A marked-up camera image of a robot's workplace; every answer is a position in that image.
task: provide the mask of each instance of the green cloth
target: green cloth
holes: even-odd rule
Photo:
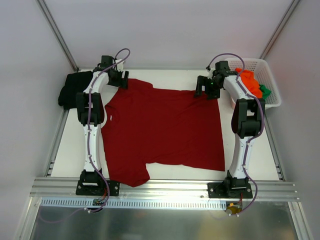
[[[262,92],[262,98],[265,100],[271,94],[271,91],[266,88],[265,85],[260,85],[260,90]]]

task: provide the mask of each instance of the metal frame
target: metal frame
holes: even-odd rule
[[[266,59],[268,54],[270,53],[272,47],[275,45],[276,41],[278,40],[280,34],[282,33],[282,31],[284,30],[285,26],[287,25],[289,19],[291,18],[291,16],[293,15],[293,13],[295,12],[298,4],[301,2],[302,0],[292,0],[292,2],[290,3],[289,7],[287,8],[287,10],[285,11],[283,17],[281,18],[278,26],[276,26],[269,42],[267,43],[267,45],[265,46],[263,52],[260,55],[261,59]]]
[[[120,185],[119,199],[152,199],[152,200],[209,200],[208,182],[220,183],[221,180],[149,180],[147,183],[130,187]],[[31,197],[75,197],[78,179],[73,177],[37,177],[34,180]],[[287,181],[257,181],[258,195],[256,201],[298,202],[300,200],[296,185]],[[251,184],[252,192],[256,188]],[[224,199],[221,201],[237,201],[238,199]]]
[[[67,57],[69,64],[74,71],[78,71],[79,67],[76,64],[45,0],[36,0],[40,10],[44,14],[50,28],[52,29],[58,43],[60,44],[65,56]],[[281,21],[276,27],[266,47],[264,48],[260,58],[265,59],[276,40],[279,38],[284,27],[288,23],[290,17],[295,11],[301,0],[292,0],[290,6],[284,13]],[[79,199],[80,196],[76,196],[77,178],[62,178],[62,177],[50,177],[51,170],[53,168],[64,127],[67,121],[68,111],[64,111],[54,138],[54,143],[51,148],[50,156],[48,158],[48,164],[45,172],[47,177],[37,177],[34,181],[27,212],[24,215],[25,221],[19,228],[19,239],[27,240],[32,234],[33,225],[36,222],[36,216],[39,210],[39,206],[42,202],[42,197],[68,197]],[[280,155],[277,151],[277,144],[273,139],[272,129],[268,118],[266,118],[266,132],[270,143],[271,151],[275,161],[275,166],[278,169],[280,181],[258,181],[258,194],[256,201],[261,202],[288,202],[291,211],[292,221],[297,232],[298,238],[301,240],[312,240],[310,229],[305,219],[304,211],[300,202],[300,198],[293,182],[285,181],[286,176],[282,168],[282,162]],[[208,182],[220,182],[220,180],[149,180],[147,183],[132,188],[130,186],[122,184],[120,186],[121,191],[119,197],[116,200],[121,202],[137,201],[210,201],[208,198],[207,183]],[[255,192],[256,188],[251,184],[252,191]]]
[[[45,0],[36,0],[36,2],[38,3],[41,12],[44,14],[45,19],[47,20],[56,40],[58,41],[59,45],[61,46],[63,53],[65,54],[66,59],[69,61],[70,66],[72,67],[72,69],[76,72],[78,71],[79,67],[74,59],[74,57],[72,56],[59,28],[58,25],[54,19],[54,17],[52,16],[48,5],[46,4]]]
[[[53,144],[50,150],[50,155],[49,158],[47,160],[47,167],[46,170],[43,174],[43,176],[45,177],[50,177],[51,173],[52,173],[52,169],[54,168],[54,164],[55,164],[55,160],[58,154],[58,150],[59,150],[59,146],[60,146],[60,142],[62,139],[62,135],[64,133],[65,130],[65,126],[66,126],[66,122],[68,119],[68,114],[69,114],[69,110],[63,110],[61,117],[60,117],[60,121],[58,124],[58,128],[53,140]]]
[[[288,205],[298,239],[313,240],[301,202],[288,202]]]

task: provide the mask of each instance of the cable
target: cable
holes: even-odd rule
[[[118,70],[118,66],[115,65],[115,66],[113,67],[113,69],[114,69],[114,70]]]
[[[99,197],[97,201],[102,202],[103,200],[105,200],[106,196],[107,196],[107,189],[105,188],[104,194],[101,197]]]
[[[250,206],[252,206],[252,204],[255,202],[256,198],[257,198],[257,195],[258,195],[258,185],[257,183],[249,176],[249,174],[247,173],[247,170],[246,170],[246,161],[247,161],[247,155],[248,155],[248,150],[249,150],[249,145],[250,145],[250,142],[258,137],[261,136],[261,134],[263,133],[264,131],[264,128],[265,128],[265,116],[264,116],[264,111],[262,109],[262,106],[261,106],[261,103],[259,101],[259,99],[254,96],[254,95],[251,95],[248,93],[248,91],[246,90],[246,88],[242,85],[242,82],[238,80],[238,78],[240,77],[240,75],[242,74],[242,72],[245,70],[245,61],[240,57],[238,56],[237,54],[234,54],[234,53],[221,53],[221,54],[218,54],[217,56],[215,56],[211,62],[209,63],[208,67],[210,68],[210,65],[212,64],[212,62],[217,58],[217,57],[220,57],[220,56],[223,56],[223,55],[232,55],[232,56],[235,56],[237,57],[238,59],[240,59],[240,61],[242,62],[242,69],[241,71],[237,74],[236,78],[235,78],[235,81],[236,83],[239,85],[239,87],[243,90],[243,92],[250,98],[253,98],[257,105],[258,105],[258,108],[259,108],[259,111],[260,111],[260,115],[261,115],[261,126],[260,126],[260,131],[258,133],[257,136],[254,136],[252,138],[250,138],[248,141],[247,141],[247,144],[245,146],[245,150],[244,150],[244,156],[243,156],[243,172],[244,174],[246,175],[246,177],[254,184],[255,186],[255,193],[254,193],[254,196],[253,196],[253,199],[252,201],[248,204],[248,206],[246,206],[245,208],[242,209],[242,212],[244,212],[246,209],[248,209]],[[232,214],[232,215],[229,215],[229,216],[239,216],[239,213],[237,214]]]
[[[102,173],[96,168],[96,166],[94,165],[93,161],[92,161],[92,157],[91,157],[91,154],[90,154],[90,132],[91,132],[91,128],[90,128],[90,119],[91,119],[91,104],[92,104],[92,89],[93,89],[93,86],[95,85],[97,79],[101,76],[102,73],[105,73],[107,72],[109,69],[115,67],[116,65],[124,62],[129,56],[130,56],[130,49],[128,48],[123,48],[121,49],[120,51],[118,51],[118,53],[116,54],[115,57],[117,57],[122,51],[124,50],[127,50],[128,51],[128,54],[125,58],[121,59],[119,62],[115,62],[113,65],[107,67],[106,69],[104,69],[103,71],[101,71],[96,77],[95,79],[93,80],[91,86],[90,86],[90,89],[89,89],[89,103],[88,103],[88,120],[87,120],[87,125],[88,125],[88,137],[87,137],[87,152],[88,152],[88,156],[89,156],[89,161],[92,165],[92,167],[94,168],[94,170],[100,175],[100,177],[103,179],[105,185],[106,185],[106,189],[107,189],[107,196],[104,198],[105,201],[103,202],[103,204],[98,208],[98,209],[89,209],[88,210],[88,213],[96,213],[96,212],[99,212],[100,210],[102,210],[102,208],[107,204],[107,201],[110,197],[110,188],[109,188],[109,184],[107,182],[107,180],[105,179],[105,177],[102,175]],[[38,218],[43,221],[44,223],[47,223],[47,224],[57,224],[57,223],[62,223],[63,221],[67,220],[68,218],[70,218],[71,216],[73,216],[74,214],[76,214],[77,212],[83,210],[83,208],[78,208],[77,210],[75,210],[74,212],[72,212],[69,216],[65,217],[64,219],[61,219],[61,220],[57,220],[57,221],[48,221],[48,220],[45,220],[42,218],[41,216],[41,208],[39,210],[39,213],[38,213]]]
[[[244,199],[244,196],[243,196],[243,194],[241,192],[241,200],[240,200],[241,207],[243,207],[243,202],[242,202],[243,199]]]

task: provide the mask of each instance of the black mounting bracket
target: black mounting bracket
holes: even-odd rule
[[[207,95],[207,100],[220,98],[220,89],[224,87],[225,77],[237,75],[236,71],[231,71],[228,61],[218,61],[215,63],[215,70],[212,72],[212,78],[206,76],[198,76],[194,97],[202,95],[202,87],[204,86],[204,93]]]
[[[263,115],[265,115],[266,102],[263,98],[258,99]],[[238,134],[241,139],[244,137],[255,137],[261,129],[262,116],[255,99],[237,99],[232,115],[231,128],[234,134]]]
[[[93,72],[103,71],[106,68],[110,67],[116,62],[116,59],[114,59],[112,56],[103,55],[101,57],[101,63],[98,64],[98,66],[93,70]],[[128,88],[128,78],[129,78],[129,72],[124,72],[124,78],[122,78],[123,72],[117,71],[117,67],[110,68],[108,71],[108,77],[109,82],[108,85],[119,87],[119,88]]]
[[[210,199],[252,199],[252,189],[249,179],[237,179],[228,171],[223,182],[209,182],[207,184]]]
[[[118,197],[120,182],[107,180],[110,188],[110,196]],[[105,193],[105,181],[96,171],[83,170],[77,183],[75,194],[78,196],[102,196]]]
[[[91,94],[91,116],[90,123],[96,127],[98,124],[104,122],[105,111],[102,103],[101,95],[98,92]],[[85,92],[78,92],[75,96],[76,110],[79,122],[85,126],[88,123],[89,115],[89,94]]]

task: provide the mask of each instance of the orange cloth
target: orange cloth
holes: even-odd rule
[[[238,73],[241,72],[241,68],[236,68],[235,69]],[[260,90],[260,85],[257,80],[255,80],[255,75],[253,71],[249,70],[244,70],[240,74],[241,80],[243,84],[246,86],[246,88],[253,94],[255,95],[258,99],[261,99],[263,94],[262,91]]]

